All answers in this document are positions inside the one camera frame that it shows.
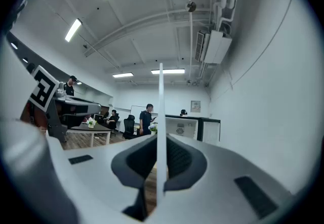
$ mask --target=white ceiling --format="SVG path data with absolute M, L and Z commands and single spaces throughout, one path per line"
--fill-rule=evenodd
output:
M 193 13 L 194 57 L 197 32 L 206 30 L 201 24 L 208 24 L 209 21 L 210 0 L 192 1 L 197 4 Z M 125 82 L 131 79 L 138 84 L 156 82 L 158 77 L 150 71 L 158 69 L 158 64 L 163 62 L 165 68 L 186 69 L 185 75 L 166 76 L 166 82 L 185 83 L 190 65 L 190 24 L 188 12 L 185 11 L 187 2 L 188 0 L 28 0 L 26 10 L 29 12 L 23 11 L 28 13 L 28 18 L 22 20 L 36 24 L 34 22 L 40 16 L 46 18 L 50 25 L 44 23 L 41 26 L 37 22 L 37 27 L 44 27 L 48 35 L 43 41 L 48 42 L 60 56 L 75 58 L 75 63 L 79 63 L 81 67 L 95 66 L 109 79 L 116 73 L 134 74 L 132 78 L 112 81 Z M 67 43 L 65 35 L 76 18 L 80 18 L 83 26 L 71 42 Z M 97 51 L 91 49 L 84 39 Z M 194 80 L 198 75 L 199 63 L 194 59 L 192 63 L 191 80 Z M 206 70 L 206 78 L 213 67 L 211 65 Z

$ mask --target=white desk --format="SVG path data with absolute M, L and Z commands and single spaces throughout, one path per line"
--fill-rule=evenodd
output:
M 93 139 L 95 133 L 107 133 L 106 138 L 106 145 L 109 144 L 110 140 L 110 132 L 112 130 L 108 129 L 104 126 L 101 126 L 99 124 L 96 124 L 93 129 L 89 128 L 87 124 L 81 123 L 79 127 L 73 127 L 71 129 L 68 129 L 67 132 L 69 133 L 90 133 L 91 134 L 91 140 L 90 140 L 90 147 L 93 147 Z

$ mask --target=wall-mounted air conditioner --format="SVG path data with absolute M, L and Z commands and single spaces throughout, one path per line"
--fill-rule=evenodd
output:
M 196 55 L 195 55 L 195 59 L 197 61 L 204 60 L 210 36 L 211 36 L 210 33 L 202 33 L 201 31 L 198 32 Z
M 223 32 L 212 30 L 204 62 L 220 64 L 225 57 L 231 42 L 232 38 L 228 35 L 225 35 Z

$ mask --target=ceiling light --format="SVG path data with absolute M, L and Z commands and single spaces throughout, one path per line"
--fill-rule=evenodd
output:
M 18 49 L 18 47 L 17 47 L 18 45 L 17 45 L 16 42 L 12 42 L 12 43 L 11 43 L 11 46 L 14 47 L 16 50 Z
M 118 74 L 118 75 L 112 75 L 113 77 L 125 77 L 125 76 L 134 76 L 132 73 L 124 73 L 124 74 Z
M 152 74 L 160 74 L 159 70 L 151 70 Z M 184 74 L 184 69 L 164 69 L 163 74 Z
M 65 37 L 65 39 L 67 41 L 70 41 L 71 40 L 72 36 L 75 34 L 76 30 L 80 27 L 81 24 L 82 23 L 81 23 L 81 21 L 79 19 L 76 19 L 75 20 L 75 22 L 72 24 L 69 32 L 67 33 L 67 35 Z

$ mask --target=wooden floor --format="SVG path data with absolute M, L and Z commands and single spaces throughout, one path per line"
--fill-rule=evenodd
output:
M 109 144 L 124 142 L 123 134 L 116 132 L 116 135 L 111 135 Z M 105 146 L 107 134 L 97 134 L 93 140 L 93 146 Z M 83 133 L 67 133 L 65 136 L 66 142 L 61 143 L 64 150 L 81 149 L 90 147 L 91 134 Z M 145 199 L 148 214 L 151 214 L 156 207 L 156 169 L 151 170 L 150 175 L 145 181 Z

